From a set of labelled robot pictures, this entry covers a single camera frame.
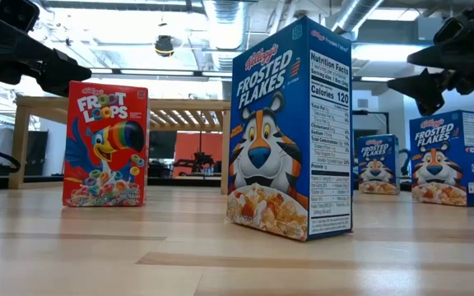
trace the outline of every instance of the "nutrition facts label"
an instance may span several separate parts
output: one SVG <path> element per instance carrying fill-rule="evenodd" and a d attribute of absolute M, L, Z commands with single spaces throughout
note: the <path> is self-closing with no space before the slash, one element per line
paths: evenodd
<path fill-rule="evenodd" d="M 351 227 L 349 71 L 310 50 L 309 234 Z"/>
<path fill-rule="evenodd" d="M 474 113 L 462 113 L 464 122 L 464 145 L 474 146 Z"/>

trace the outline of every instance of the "blue cereal box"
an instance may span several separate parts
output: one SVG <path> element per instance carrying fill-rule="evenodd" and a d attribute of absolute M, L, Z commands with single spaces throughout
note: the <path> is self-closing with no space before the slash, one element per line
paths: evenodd
<path fill-rule="evenodd" d="M 304 17 L 234 58 L 227 217 L 306 241 L 351 232 L 351 43 Z"/>
<path fill-rule="evenodd" d="M 410 126 L 413 199 L 474 206 L 474 112 L 418 118 Z"/>
<path fill-rule="evenodd" d="M 360 191 L 363 193 L 399 194 L 396 176 L 398 138 L 394 135 L 362 136 L 358 139 Z"/>

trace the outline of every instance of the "ceiling duct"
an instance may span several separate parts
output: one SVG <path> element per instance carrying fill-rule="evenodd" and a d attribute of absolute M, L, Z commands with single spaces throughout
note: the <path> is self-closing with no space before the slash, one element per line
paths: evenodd
<path fill-rule="evenodd" d="M 346 0 L 337 13 L 337 21 L 332 30 L 348 39 L 356 40 L 360 26 L 382 2 L 383 0 Z"/>
<path fill-rule="evenodd" d="M 241 1 L 204 1 L 210 21 L 210 45 L 216 49 L 233 50 L 244 47 L 248 4 Z M 237 53 L 213 53 L 213 63 L 219 71 L 231 71 Z"/>

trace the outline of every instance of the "froot loops cereal box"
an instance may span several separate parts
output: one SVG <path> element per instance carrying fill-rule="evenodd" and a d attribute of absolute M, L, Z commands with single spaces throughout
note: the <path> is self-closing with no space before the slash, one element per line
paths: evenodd
<path fill-rule="evenodd" d="M 303 17 L 233 60 L 228 220 L 351 232 L 351 43 Z"/>
<path fill-rule="evenodd" d="M 360 191 L 363 193 L 399 194 L 400 180 L 398 138 L 394 135 L 358 138 Z"/>
<path fill-rule="evenodd" d="M 410 121 L 415 201 L 474 206 L 474 112 Z"/>
<path fill-rule="evenodd" d="M 63 205 L 142 205 L 147 89 L 76 81 L 69 87 Z"/>

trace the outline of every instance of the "security camera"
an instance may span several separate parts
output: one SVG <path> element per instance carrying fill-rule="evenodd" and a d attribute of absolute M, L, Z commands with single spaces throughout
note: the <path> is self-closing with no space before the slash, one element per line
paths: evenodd
<path fill-rule="evenodd" d="M 155 51 L 161 57 L 171 57 L 174 53 L 173 44 L 171 43 L 171 36 L 159 35 L 158 40 L 155 43 Z"/>

